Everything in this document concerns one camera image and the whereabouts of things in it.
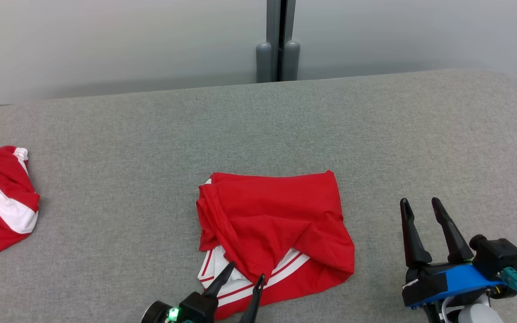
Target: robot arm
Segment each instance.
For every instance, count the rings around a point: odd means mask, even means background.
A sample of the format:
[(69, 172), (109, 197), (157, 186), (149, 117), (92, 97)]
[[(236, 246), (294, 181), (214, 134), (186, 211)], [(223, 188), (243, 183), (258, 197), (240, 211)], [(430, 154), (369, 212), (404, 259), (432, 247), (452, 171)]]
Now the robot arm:
[[(443, 227), (448, 262), (431, 264), (432, 257), (414, 226), (406, 198), (400, 201), (406, 255), (404, 305), (424, 309), (431, 323), (502, 323), (490, 307), (490, 298), (517, 295), (517, 247), (507, 239), (488, 240), (477, 235), (468, 247), (438, 198), (432, 199), (437, 222)], [(449, 307), (461, 307), (447, 313)]]
[[(191, 293), (177, 307), (161, 301), (153, 303), (143, 315), (141, 323), (214, 323), (215, 311), (218, 307), (218, 294), (230, 277), (234, 262), (229, 263), (213, 280), (203, 294)], [(261, 275), (253, 288), (253, 296), (249, 306), (238, 323), (254, 323), (259, 310), (259, 302), (263, 293), (264, 275)]]

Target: white trim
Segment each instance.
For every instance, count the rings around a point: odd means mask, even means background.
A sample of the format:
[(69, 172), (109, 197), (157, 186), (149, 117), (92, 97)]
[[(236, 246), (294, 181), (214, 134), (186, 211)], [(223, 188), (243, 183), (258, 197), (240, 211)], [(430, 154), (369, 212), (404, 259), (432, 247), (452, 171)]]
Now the white trim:
[(31, 233), (37, 222), (38, 212), (27, 205), (9, 198), (0, 189), (0, 218), (16, 233)]
[[(310, 259), (307, 255), (304, 255), (300, 253), (300, 251), (291, 248), (285, 257), (279, 262), (279, 264), (275, 267), (275, 269), (271, 272), (271, 274), (276, 273), (273, 275), (268, 284), (265, 285), (265, 288), (267, 286), (272, 286), (284, 278), (287, 278), (295, 272), (300, 266), (302, 266), (307, 260)], [(224, 259), (224, 248), (222, 246), (218, 246), (214, 248), (212, 251), (207, 251), (207, 254), (205, 255), (205, 259), (203, 261), (203, 266), (201, 266), (201, 270), (199, 271), (199, 275), (197, 278), (199, 280), (205, 280), (204, 282), (201, 282), (204, 288), (209, 288), (210, 284), (214, 281), (215, 275), (218, 275), (220, 271), (222, 271), (222, 268), (224, 268), (224, 264), (227, 263), (227, 260)], [(218, 267), (217, 264), (220, 264), (221, 270), (217, 272)], [(238, 270), (233, 270), (231, 276), (228, 279), (228, 282), (224, 284), (221, 288), (221, 291), (219, 292), (218, 296), (221, 297), (223, 295), (235, 292), (236, 290), (240, 290), (241, 288), (245, 288), (244, 290), (241, 290), (240, 292), (237, 292), (236, 294), (229, 295), (224, 298), (219, 299), (219, 306), (232, 303), (234, 301), (238, 301), (238, 299), (242, 299), (247, 297), (248, 295), (252, 294), (252, 290), (254, 287), (254, 284), (242, 276), (242, 274)]]
[(203, 260), (203, 265), (201, 266), (201, 271), (199, 272), (199, 275), (197, 276), (197, 278), (199, 280), (211, 277), (211, 275), (209, 275), (210, 270), (207, 270), (206, 275), (204, 275), (204, 272), (203, 272), (203, 270), (205, 270), (205, 266), (207, 265), (207, 261), (209, 261), (209, 255), (211, 255), (211, 252), (212, 251), (209, 250), (209, 251), (207, 251), (207, 254), (205, 255), (205, 259)]
[[(304, 255), (302, 253), (287, 268), (285, 268), (278, 274), (271, 277), (268, 281), (268, 284), (266, 284), (263, 289), (269, 288), (270, 286), (273, 286), (273, 285), (281, 282), (282, 280), (284, 280), (285, 278), (290, 276), (293, 272), (295, 272), (298, 268), (300, 268), (302, 265), (304, 265), (309, 259), (310, 259), (310, 257), (308, 257), (307, 255)], [(249, 288), (241, 290), (240, 292), (238, 292), (236, 294), (232, 294), (227, 297), (219, 298), (219, 306), (223, 306), (223, 305), (226, 305), (226, 304), (229, 304), (232, 302), (236, 302), (239, 299), (243, 299), (245, 297), (251, 296), (253, 294), (253, 288), (254, 288), (254, 286), (250, 286)]]
[(29, 172), (27, 172), (27, 166), (25, 165), (25, 160), (29, 160), (27, 157), (27, 149), (25, 148), (15, 148), (13, 155), (17, 157), (17, 161), (21, 164), (21, 167), (25, 170), (27, 176), (29, 176)]

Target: white wall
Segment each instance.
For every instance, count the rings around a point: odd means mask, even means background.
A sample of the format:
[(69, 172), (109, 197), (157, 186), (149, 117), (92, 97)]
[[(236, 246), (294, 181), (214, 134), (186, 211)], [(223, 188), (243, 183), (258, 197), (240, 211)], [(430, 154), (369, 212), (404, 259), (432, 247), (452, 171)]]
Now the white wall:
[(0, 0), (0, 104), (254, 83), (265, 0)]
[(299, 79), (476, 67), (517, 77), (517, 0), (296, 0)]

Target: gray fabric surface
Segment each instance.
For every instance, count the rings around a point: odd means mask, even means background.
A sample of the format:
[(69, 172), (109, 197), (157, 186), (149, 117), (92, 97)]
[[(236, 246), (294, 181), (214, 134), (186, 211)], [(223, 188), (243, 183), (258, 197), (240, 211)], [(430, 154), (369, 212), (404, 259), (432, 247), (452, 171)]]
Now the gray fabric surface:
[[(200, 291), (195, 200), (215, 171), (330, 169), (338, 180), (355, 274), (262, 307), (258, 322), (427, 321), (402, 302), (402, 197), (435, 261), (447, 249), (433, 196), (466, 239), (482, 233), (517, 245), (517, 80), (494, 72), (2, 106), (2, 145), (29, 150), (41, 204), (31, 237), (0, 253), (0, 322), (138, 322), (154, 300)], [(493, 305), (517, 322), (517, 298)]]

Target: folded red shorts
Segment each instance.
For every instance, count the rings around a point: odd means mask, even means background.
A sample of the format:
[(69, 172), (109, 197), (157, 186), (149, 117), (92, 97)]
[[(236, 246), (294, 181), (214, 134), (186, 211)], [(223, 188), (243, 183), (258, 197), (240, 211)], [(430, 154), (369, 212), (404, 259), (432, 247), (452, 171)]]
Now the folded red shorts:
[(273, 178), (214, 173), (199, 187), (197, 211), (206, 251), (205, 288), (228, 262), (236, 269), (219, 293), (215, 319), (244, 311), (261, 274), (260, 305), (322, 292), (355, 271), (336, 178)]
[(27, 174), (27, 149), (0, 148), (0, 251), (27, 238), (37, 222), (39, 195)]

